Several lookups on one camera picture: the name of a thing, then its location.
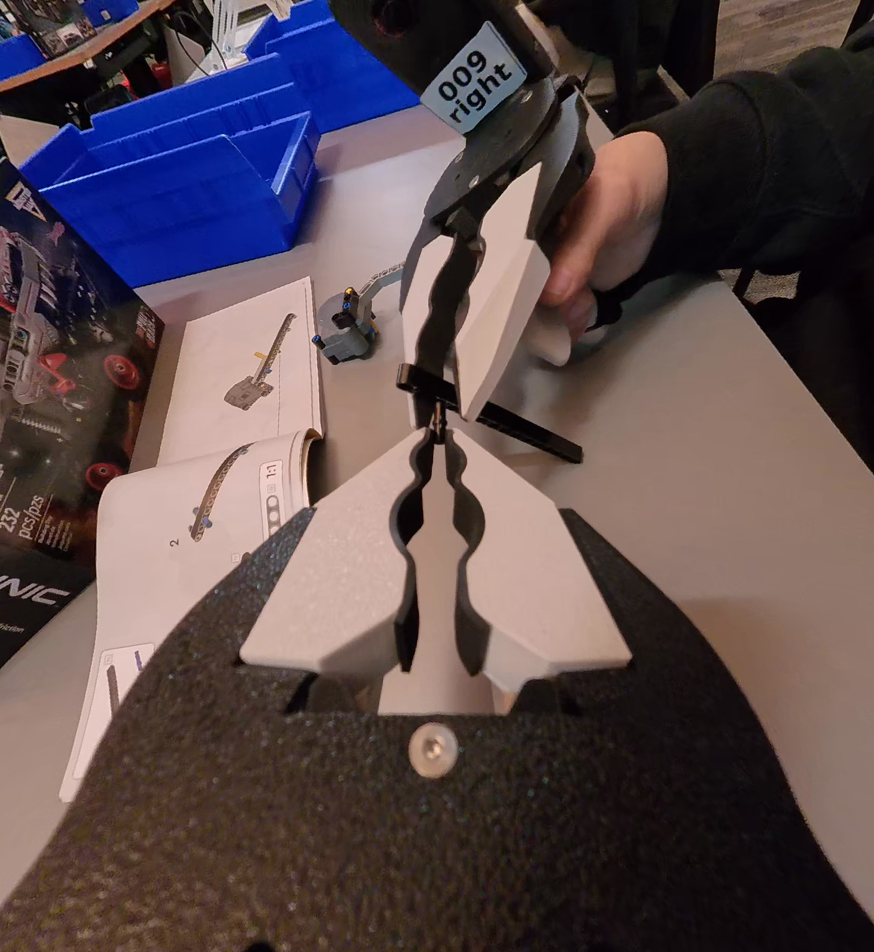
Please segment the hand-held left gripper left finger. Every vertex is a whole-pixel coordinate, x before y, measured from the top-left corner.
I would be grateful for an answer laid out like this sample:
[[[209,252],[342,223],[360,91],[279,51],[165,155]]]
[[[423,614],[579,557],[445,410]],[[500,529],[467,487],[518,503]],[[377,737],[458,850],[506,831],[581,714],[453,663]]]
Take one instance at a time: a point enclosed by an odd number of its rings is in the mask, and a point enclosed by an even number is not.
[[[243,662],[335,676],[410,669],[419,603],[408,543],[423,523],[434,445],[431,430],[413,431],[314,506]]]

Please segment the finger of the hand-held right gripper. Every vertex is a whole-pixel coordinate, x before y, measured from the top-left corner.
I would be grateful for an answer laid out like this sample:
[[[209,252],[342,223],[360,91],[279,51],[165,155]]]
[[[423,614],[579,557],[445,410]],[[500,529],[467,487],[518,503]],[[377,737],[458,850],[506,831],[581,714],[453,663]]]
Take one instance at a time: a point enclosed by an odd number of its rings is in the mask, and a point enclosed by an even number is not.
[[[459,415],[474,421],[508,366],[538,303],[550,265],[527,236],[541,164],[513,180],[484,215],[483,256],[455,338]]]
[[[439,234],[420,249],[401,304],[405,345],[402,363],[414,363],[443,380],[449,367],[452,383],[457,383],[458,320],[466,315],[468,291],[477,269],[478,243],[474,237]],[[430,429],[434,404],[405,394],[412,426]]]

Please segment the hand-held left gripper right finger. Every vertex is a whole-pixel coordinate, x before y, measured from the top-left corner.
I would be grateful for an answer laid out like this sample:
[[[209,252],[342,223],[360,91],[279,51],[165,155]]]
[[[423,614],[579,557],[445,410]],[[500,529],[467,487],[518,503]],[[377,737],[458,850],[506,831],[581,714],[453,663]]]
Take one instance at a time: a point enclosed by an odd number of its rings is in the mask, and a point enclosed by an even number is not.
[[[455,629],[467,672],[510,708],[528,682],[626,666],[632,653],[554,502],[464,433],[448,430],[444,446],[466,542]]]

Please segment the black toy beam with holes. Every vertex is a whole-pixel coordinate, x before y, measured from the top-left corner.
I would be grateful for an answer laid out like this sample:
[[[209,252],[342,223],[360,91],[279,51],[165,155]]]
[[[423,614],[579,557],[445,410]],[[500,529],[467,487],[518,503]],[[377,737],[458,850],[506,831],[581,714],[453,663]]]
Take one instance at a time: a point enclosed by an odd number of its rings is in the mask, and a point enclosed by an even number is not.
[[[414,398],[422,398],[425,404],[440,404],[444,411],[463,415],[456,386],[414,363],[399,365],[396,386]],[[581,446],[493,402],[484,405],[476,421],[563,462],[573,465],[583,462]]]

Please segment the person's right forearm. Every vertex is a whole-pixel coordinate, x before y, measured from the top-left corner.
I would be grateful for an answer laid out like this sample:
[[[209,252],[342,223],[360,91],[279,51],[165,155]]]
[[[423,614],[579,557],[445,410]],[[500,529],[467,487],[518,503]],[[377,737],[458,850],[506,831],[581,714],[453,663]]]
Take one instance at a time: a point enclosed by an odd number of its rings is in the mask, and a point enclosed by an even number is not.
[[[716,80],[629,127],[665,154],[658,228],[627,290],[678,271],[787,273],[874,231],[874,20],[781,71]]]

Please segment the person's right hand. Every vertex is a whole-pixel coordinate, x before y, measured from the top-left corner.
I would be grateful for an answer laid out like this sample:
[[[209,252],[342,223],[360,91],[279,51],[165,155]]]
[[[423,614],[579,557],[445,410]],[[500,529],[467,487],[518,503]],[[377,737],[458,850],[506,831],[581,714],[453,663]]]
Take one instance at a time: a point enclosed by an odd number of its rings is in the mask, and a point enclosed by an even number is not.
[[[662,140],[639,131],[602,147],[587,182],[562,215],[539,302],[562,317],[574,344],[595,292],[608,292],[645,264],[660,228],[668,184]]]

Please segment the grey toy assembly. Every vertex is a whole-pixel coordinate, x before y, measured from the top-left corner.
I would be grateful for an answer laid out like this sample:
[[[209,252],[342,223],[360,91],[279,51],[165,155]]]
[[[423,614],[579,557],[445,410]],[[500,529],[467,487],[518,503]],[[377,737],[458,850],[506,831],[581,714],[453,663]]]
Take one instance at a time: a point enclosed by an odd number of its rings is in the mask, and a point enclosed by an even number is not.
[[[402,279],[405,262],[385,268],[363,286],[348,286],[321,304],[312,344],[331,364],[367,357],[379,335],[373,313],[374,298]]]

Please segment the blue plastic bin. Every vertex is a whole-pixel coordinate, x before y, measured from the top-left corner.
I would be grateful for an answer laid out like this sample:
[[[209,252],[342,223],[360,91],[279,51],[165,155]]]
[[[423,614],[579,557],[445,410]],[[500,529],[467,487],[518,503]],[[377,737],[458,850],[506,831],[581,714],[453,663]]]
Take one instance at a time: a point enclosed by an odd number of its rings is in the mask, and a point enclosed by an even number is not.
[[[290,249],[319,141],[310,112],[264,99],[186,116],[142,101],[63,127],[21,171],[140,287]]]
[[[341,27],[325,1],[293,4],[284,19],[270,14],[244,54],[249,61],[271,59],[300,90],[322,134],[419,105],[419,96]]]
[[[239,110],[240,117],[248,118],[252,128],[312,111],[282,57],[267,54],[203,79],[97,113],[91,120],[91,128],[84,131],[83,136],[89,146],[103,145],[241,102],[245,102],[245,106]]]

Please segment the white instruction booklet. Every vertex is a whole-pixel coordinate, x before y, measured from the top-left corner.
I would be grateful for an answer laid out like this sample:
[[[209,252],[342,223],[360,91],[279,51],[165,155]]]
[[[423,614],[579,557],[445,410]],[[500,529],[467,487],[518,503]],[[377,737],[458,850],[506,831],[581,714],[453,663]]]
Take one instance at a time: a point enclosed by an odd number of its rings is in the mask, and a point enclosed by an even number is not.
[[[309,505],[316,332],[309,278],[185,326],[157,463],[110,482],[99,506],[96,636],[63,803],[169,632]]]

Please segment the white stand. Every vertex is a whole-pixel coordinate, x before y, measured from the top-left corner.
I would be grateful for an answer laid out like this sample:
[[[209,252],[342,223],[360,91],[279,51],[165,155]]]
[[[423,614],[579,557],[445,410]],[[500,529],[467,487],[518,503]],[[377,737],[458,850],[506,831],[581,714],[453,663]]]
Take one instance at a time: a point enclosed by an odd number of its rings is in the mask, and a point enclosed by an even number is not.
[[[212,74],[243,64],[247,57],[238,39],[240,18],[257,8],[257,2],[206,1],[205,5],[212,17],[212,28],[211,50],[205,58],[204,69]]]

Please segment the black toy set box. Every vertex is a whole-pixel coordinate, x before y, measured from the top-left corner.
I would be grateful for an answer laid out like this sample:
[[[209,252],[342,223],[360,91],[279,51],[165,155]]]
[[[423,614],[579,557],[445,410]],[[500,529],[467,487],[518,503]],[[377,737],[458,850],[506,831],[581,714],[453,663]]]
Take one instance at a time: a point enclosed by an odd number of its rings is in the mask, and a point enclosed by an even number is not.
[[[0,670],[95,579],[163,327],[0,160]]]

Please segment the person's black sweater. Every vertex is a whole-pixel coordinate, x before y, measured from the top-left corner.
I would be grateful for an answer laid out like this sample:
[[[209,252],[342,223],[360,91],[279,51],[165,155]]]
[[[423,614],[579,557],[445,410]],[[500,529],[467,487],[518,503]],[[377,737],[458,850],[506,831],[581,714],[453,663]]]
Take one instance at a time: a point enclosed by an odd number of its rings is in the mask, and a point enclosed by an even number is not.
[[[747,308],[874,475],[874,232]]]

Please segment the wooden background table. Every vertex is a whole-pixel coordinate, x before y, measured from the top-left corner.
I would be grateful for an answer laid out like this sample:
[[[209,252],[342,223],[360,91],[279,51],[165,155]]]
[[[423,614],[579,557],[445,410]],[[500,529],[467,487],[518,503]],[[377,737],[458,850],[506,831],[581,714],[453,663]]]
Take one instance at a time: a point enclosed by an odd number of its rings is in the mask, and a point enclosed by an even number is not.
[[[83,44],[59,57],[0,81],[0,95],[39,82],[72,68],[92,63],[97,75],[109,79],[137,57],[145,54],[159,36],[157,18],[177,4],[176,1],[147,1],[129,17],[99,30]]]

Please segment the small blue bin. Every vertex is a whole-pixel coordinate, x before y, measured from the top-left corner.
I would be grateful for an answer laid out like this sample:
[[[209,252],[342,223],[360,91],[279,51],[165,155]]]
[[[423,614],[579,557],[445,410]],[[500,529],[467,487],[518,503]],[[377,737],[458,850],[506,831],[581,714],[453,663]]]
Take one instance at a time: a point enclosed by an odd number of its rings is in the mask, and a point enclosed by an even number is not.
[[[20,33],[0,42],[0,82],[48,62],[33,38]]]

